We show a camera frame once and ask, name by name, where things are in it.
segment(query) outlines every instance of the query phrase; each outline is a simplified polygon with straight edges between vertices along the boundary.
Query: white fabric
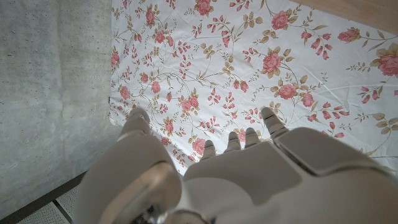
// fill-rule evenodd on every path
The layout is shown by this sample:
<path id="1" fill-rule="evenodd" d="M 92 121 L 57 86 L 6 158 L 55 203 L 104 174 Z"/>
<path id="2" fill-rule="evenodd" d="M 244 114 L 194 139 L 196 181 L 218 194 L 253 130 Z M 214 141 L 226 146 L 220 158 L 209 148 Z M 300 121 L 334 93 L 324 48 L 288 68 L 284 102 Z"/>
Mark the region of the white fabric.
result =
<path id="1" fill-rule="evenodd" d="M 398 169 L 395 35 L 287 0 L 112 6 L 109 118 L 144 108 L 180 173 L 207 139 L 222 153 L 230 131 L 269 138 L 262 106 Z"/>

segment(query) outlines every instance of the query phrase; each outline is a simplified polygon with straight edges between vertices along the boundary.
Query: metal grate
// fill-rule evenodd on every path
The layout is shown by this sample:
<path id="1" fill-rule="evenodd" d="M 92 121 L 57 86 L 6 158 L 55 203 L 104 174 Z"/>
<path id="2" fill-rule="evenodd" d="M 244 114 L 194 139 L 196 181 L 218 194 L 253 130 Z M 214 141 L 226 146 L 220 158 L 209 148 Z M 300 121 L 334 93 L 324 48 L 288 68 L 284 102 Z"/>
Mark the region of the metal grate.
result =
<path id="1" fill-rule="evenodd" d="M 51 202 L 24 218 L 18 224 L 69 224 L 69 222 L 57 209 L 57 206 Z"/>
<path id="2" fill-rule="evenodd" d="M 59 198 L 56 199 L 72 220 L 75 215 L 75 202 L 78 189 L 79 185 L 72 188 L 67 193 L 61 195 Z"/>

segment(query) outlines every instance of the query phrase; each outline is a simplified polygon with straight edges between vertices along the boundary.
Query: pink rose print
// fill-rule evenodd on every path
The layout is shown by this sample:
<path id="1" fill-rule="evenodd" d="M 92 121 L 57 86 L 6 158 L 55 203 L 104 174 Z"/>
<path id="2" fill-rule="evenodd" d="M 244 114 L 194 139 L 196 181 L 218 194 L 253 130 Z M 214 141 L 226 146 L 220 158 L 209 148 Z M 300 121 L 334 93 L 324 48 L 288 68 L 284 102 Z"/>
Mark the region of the pink rose print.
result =
<path id="1" fill-rule="evenodd" d="M 311 115 L 311 116 L 308 116 L 307 117 L 307 119 L 309 120 L 309 121 L 315 121 L 315 119 L 317 118 L 317 114 L 313 114 L 313 115 Z"/>
<path id="2" fill-rule="evenodd" d="M 117 53 L 113 53 L 111 60 L 112 67 L 115 67 L 119 63 L 119 61 L 120 61 L 119 55 Z"/>
<path id="3" fill-rule="evenodd" d="M 322 57 L 323 57 L 324 60 L 327 60 L 329 58 L 328 52 L 326 52 L 326 50 L 323 51 Z"/>
<path id="4" fill-rule="evenodd" d="M 332 112 L 332 114 L 335 116 L 336 119 L 340 119 L 340 115 L 336 112 Z"/>
<path id="5" fill-rule="evenodd" d="M 170 140 L 169 140 L 168 137 L 163 137 L 162 140 L 160 140 L 160 141 L 161 141 L 161 143 L 162 143 L 164 146 L 168 146 Z"/>
<path id="6" fill-rule="evenodd" d="M 174 42 L 173 42 L 173 37 L 172 37 L 172 36 L 168 36 L 168 37 L 167 37 L 167 40 L 168 40 L 168 42 L 169 42 L 169 46 L 170 46 L 170 47 L 173 47 L 173 43 L 174 43 Z"/>
<path id="7" fill-rule="evenodd" d="M 341 32 L 337 38 L 346 43 L 350 43 L 354 40 L 361 38 L 361 36 L 359 35 L 359 29 L 355 29 L 354 27 L 352 27 L 346 32 Z"/>
<path id="8" fill-rule="evenodd" d="M 154 81 L 154 82 L 152 83 L 152 91 L 153 91 L 154 93 L 158 93 L 158 92 L 160 91 L 159 82 Z"/>
<path id="9" fill-rule="evenodd" d="M 301 34 L 301 39 L 308 39 L 310 37 L 312 37 L 312 34 L 309 34 L 305 31 L 303 31 L 303 33 Z"/>
<path id="10" fill-rule="evenodd" d="M 323 105 L 323 108 L 329 108 L 330 106 L 331 106 L 330 103 L 326 102 L 326 103 Z"/>
<path id="11" fill-rule="evenodd" d="M 312 98 L 312 95 L 309 94 L 309 93 L 304 93 L 303 94 L 303 100 L 302 101 L 303 101 L 304 106 L 306 106 L 306 107 L 312 106 L 313 103 L 315 102 L 313 100 L 313 98 Z"/>
<path id="12" fill-rule="evenodd" d="M 238 80 L 235 80 L 235 82 L 234 82 L 234 88 L 235 88 L 235 89 L 238 89 L 238 88 L 239 88 L 239 84 L 240 84 L 240 82 L 239 82 Z"/>
<path id="13" fill-rule="evenodd" d="M 241 131 L 238 133 L 238 136 L 241 142 L 246 142 L 246 133 L 243 131 L 243 129 L 241 129 Z"/>
<path id="14" fill-rule="evenodd" d="M 288 16 L 285 11 L 280 11 L 278 14 L 272 18 L 272 28 L 275 30 L 283 28 L 288 21 Z"/>
<path id="15" fill-rule="evenodd" d="M 325 40 L 329 40 L 329 39 L 330 39 L 330 36 L 331 36 L 331 34 L 323 34 L 323 35 L 322 35 L 322 37 L 323 37 Z"/>
<path id="16" fill-rule="evenodd" d="M 120 89 L 120 95 L 122 96 L 122 98 L 123 99 L 128 99 L 128 98 L 130 98 L 130 90 L 129 90 L 129 88 L 127 88 L 126 86 L 123 86 L 121 89 Z"/>
<path id="17" fill-rule="evenodd" d="M 317 40 L 311 45 L 311 48 L 317 49 L 320 42 L 321 42 L 321 39 L 317 38 Z"/>
<path id="18" fill-rule="evenodd" d="M 329 122 L 329 126 L 330 126 L 330 128 L 331 128 L 332 130 L 334 130 L 335 127 L 336 127 L 336 125 L 335 125 L 334 122 Z"/>
<path id="19" fill-rule="evenodd" d="M 198 0 L 196 7 L 201 16 L 204 16 L 210 11 L 210 0 Z"/>
<path id="20" fill-rule="evenodd" d="M 197 138 L 197 140 L 192 143 L 192 149 L 197 152 L 199 155 L 203 155 L 203 151 L 205 150 L 205 140 L 201 138 Z"/>
<path id="21" fill-rule="evenodd" d="M 172 92 L 169 92 L 166 96 L 167 101 L 170 102 L 172 100 Z"/>
<path id="22" fill-rule="evenodd" d="M 196 108 L 196 107 L 199 106 L 198 99 L 197 99 L 196 97 L 194 97 L 194 96 L 191 96 L 191 97 L 189 98 L 189 102 L 191 103 L 191 105 L 192 105 L 194 108 Z"/>
<path id="23" fill-rule="evenodd" d="M 241 90 L 243 92 L 246 92 L 248 90 L 248 88 L 249 88 L 248 84 L 245 81 L 242 81 L 241 82 Z"/>
<path id="24" fill-rule="evenodd" d="M 343 116 L 348 116 L 349 115 L 349 112 L 345 112 L 345 111 L 340 111 L 339 112 L 341 115 L 343 115 Z"/>
<path id="25" fill-rule="evenodd" d="M 163 40 L 164 40 L 164 34 L 163 34 L 163 32 L 162 32 L 162 31 L 157 31 L 157 33 L 156 33 L 156 41 L 157 41 L 158 43 L 162 43 Z"/>
<path id="26" fill-rule="evenodd" d="M 168 120 L 165 123 L 165 129 L 167 131 L 167 134 L 171 134 L 173 132 L 174 127 L 173 127 L 173 120 L 172 119 Z"/>
<path id="27" fill-rule="evenodd" d="M 316 53 L 317 55 L 320 55 L 321 53 L 322 53 L 322 50 L 323 50 L 323 47 L 320 47 L 319 49 L 318 49 L 318 52 Z"/>
<path id="28" fill-rule="evenodd" d="M 192 105 L 191 105 L 191 103 L 190 103 L 188 100 L 183 100 L 183 101 L 181 102 L 181 107 L 182 107 L 182 109 L 184 109 L 185 111 L 190 111 Z"/>
<path id="29" fill-rule="evenodd" d="M 322 111 L 322 113 L 323 113 L 323 118 L 324 118 L 324 119 L 329 119 L 329 118 L 331 118 L 329 112 L 327 112 L 327 111 Z"/>
<path id="30" fill-rule="evenodd" d="M 377 100 L 377 99 L 380 98 L 380 97 L 379 97 L 379 94 L 377 93 L 376 90 L 373 90 L 372 98 L 373 98 L 374 100 Z"/>
<path id="31" fill-rule="evenodd" d="M 226 36 L 226 37 L 223 37 L 223 43 L 224 43 L 224 46 L 225 47 L 228 47 L 228 44 L 229 44 L 229 38 L 230 38 L 231 36 L 229 35 L 229 36 Z"/>
<path id="32" fill-rule="evenodd" d="M 147 24 L 154 24 L 155 23 L 155 14 L 152 9 L 148 9 L 146 13 Z"/>
<path id="33" fill-rule="evenodd" d="M 267 72 L 271 72 L 280 67 L 280 59 L 278 53 L 275 52 L 267 55 L 262 62 L 262 67 L 266 69 Z"/>
<path id="34" fill-rule="evenodd" d="M 143 73 L 142 76 L 141 76 L 141 81 L 143 83 L 147 83 L 148 82 L 148 75 Z"/>
<path id="35" fill-rule="evenodd" d="M 363 99 L 362 103 L 365 104 L 370 100 L 371 96 L 370 95 L 366 95 L 365 99 Z"/>
<path id="36" fill-rule="evenodd" d="M 287 100 L 289 98 L 293 98 L 295 93 L 296 93 L 296 88 L 292 84 L 283 85 L 279 89 L 280 97 L 282 97 L 285 100 Z"/>
<path id="37" fill-rule="evenodd" d="M 383 56 L 379 60 L 380 65 L 378 68 L 383 72 L 383 75 L 393 76 L 398 75 L 398 56 L 387 55 Z"/>
<path id="38" fill-rule="evenodd" d="M 344 137 L 344 133 L 337 133 L 337 134 L 335 134 L 335 137 L 342 138 L 342 137 Z"/>

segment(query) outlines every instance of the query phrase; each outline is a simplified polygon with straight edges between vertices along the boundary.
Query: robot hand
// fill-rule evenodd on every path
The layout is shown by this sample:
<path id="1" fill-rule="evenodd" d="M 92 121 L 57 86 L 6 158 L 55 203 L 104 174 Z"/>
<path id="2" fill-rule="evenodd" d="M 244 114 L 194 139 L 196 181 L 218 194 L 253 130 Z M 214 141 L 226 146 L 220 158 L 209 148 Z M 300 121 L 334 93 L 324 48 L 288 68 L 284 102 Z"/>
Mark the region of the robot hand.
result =
<path id="1" fill-rule="evenodd" d="M 116 144 L 83 178 L 76 223 L 398 223 L 398 183 L 376 162 L 261 111 L 271 141 L 246 130 L 216 156 L 211 141 L 183 180 L 149 117 L 131 112 Z"/>

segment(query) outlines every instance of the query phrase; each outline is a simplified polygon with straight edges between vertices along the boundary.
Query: gray concrete surface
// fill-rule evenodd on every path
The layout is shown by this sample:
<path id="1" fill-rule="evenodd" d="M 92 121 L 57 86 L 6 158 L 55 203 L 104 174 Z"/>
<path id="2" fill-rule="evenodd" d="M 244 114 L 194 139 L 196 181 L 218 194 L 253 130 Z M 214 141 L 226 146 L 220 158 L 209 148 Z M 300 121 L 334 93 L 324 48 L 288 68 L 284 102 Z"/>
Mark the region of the gray concrete surface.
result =
<path id="1" fill-rule="evenodd" d="M 0 1 L 0 219 L 86 171 L 108 121 L 111 1 Z"/>

